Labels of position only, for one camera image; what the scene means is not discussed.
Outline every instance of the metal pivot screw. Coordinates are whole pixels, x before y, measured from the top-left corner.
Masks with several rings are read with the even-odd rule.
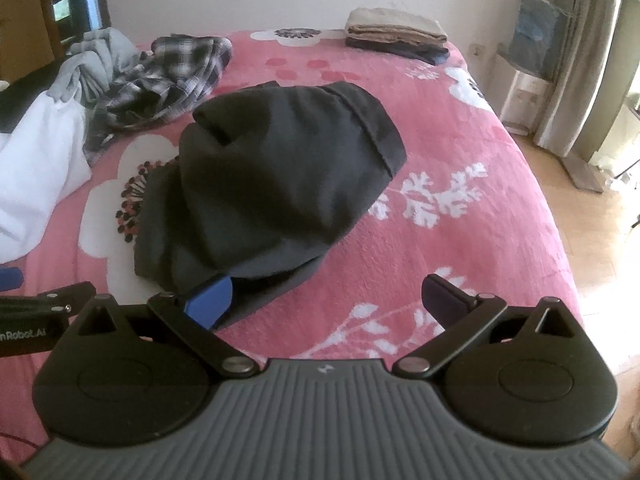
[[[230,374],[245,374],[255,367],[255,362],[246,356],[227,357],[222,361],[222,367]]]
[[[421,374],[431,366],[423,357],[403,357],[398,361],[398,368],[406,374]]]

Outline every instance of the plaid shirt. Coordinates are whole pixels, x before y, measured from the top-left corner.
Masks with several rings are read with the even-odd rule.
[[[84,143],[89,160],[118,132],[155,128],[193,110],[216,85],[232,54],[227,38],[176,34],[155,40],[151,51],[98,101]]]

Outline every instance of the white flower print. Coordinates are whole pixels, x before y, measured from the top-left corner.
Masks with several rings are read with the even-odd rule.
[[[389,197],[384,193],[378,197],[378,199],[369,208],[369,214],[375,216],[378,220],[386,220],[390,211],[386,202],[389,201]]]
[[[450,78],[457,81],[457,84],[449,87],[449,93],[453,95],[453,97],[475,108],[491,110],[489,103],[484,99],[484,95],[482,95],[482,92],[469,72],[463,68],[453,66],[447,66],[444,71]]]
[[[419,227],[431,229],[436,226],[441,216],[460,218],[466,213],[468,204],[480,201],[482,193],[477,187],[469,187],[468,181],[486,176],[484,164],[475,162],[463,171],[451,173],[449,189],[433,192],[430,189],[433,181],[424,171],[420,174],[409,173],[408,178],[402,181],[401,189],[387,188],[369,208],[369,214],[377,220],[388,219],[391,213],[388,195],[398,192],[406,203],[404,217],[411,219]]]
[[[162,292],[156,283],[136,275],[134,245],[126,243],[117,231],[114,213],[122,202],[123,184],[146,160],[168,161],[177,154],[178,148],[163,136],[139,136],[122,153],[118,177],[94,187],[84,206],[78,244],[89,256],[107,259],[107,288],[120,304],[146,303],[150,296]]]
[[[278,28],[251,34],[252,40],[277,41],[283,46],[313,46],[320,40],[343,40],[344,30],[317,30],[315,28]]]
[[[405,72],[412,79],[425,79],[425,80],[434,80],[440,77],[435,70],[429,67],[429,65],[423,63],[413,68],[410,68],[407,72]]]
[[[466,277],[456,275],[452,267],[439,267],[434,273],[457,287],[462,288],[466,282]],[[463,290],[469,295],[476,295],[472,288]],[[409,324],[413,326],[408,336],[405,333],[398,338],[389,328],[388,323],[391,320],[398,322],[398,318],[401,319],[403,326]],[[327,338],[290,358],[399,358],[442,332],[444,329],[425,310],[421,301],[406,304],[389,312],[381,311],[379,306],[373,303],[358,303]],[[241,351],[261,365],[267,361],[265,356],[246,350]]]

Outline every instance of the wooden floor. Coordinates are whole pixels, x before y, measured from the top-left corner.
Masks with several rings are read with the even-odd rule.
[[[580,191],[554,156],[524,137],[515,140],[556,220],[585,330],[616,374],[620,400],[604,441],[630,458],[638,446],[629,423],[640,413],[640,226],[630,226],[640,214],[640,190]],[[606,176],[597,178],[604,183]]]

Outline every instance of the wall outlet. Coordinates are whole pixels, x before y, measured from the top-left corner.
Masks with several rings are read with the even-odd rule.
[[[484,59],[484,54],[486,54],[486,47],[478,43],[472,43],[469,45],[469,54],[477,60],[482,60]]]

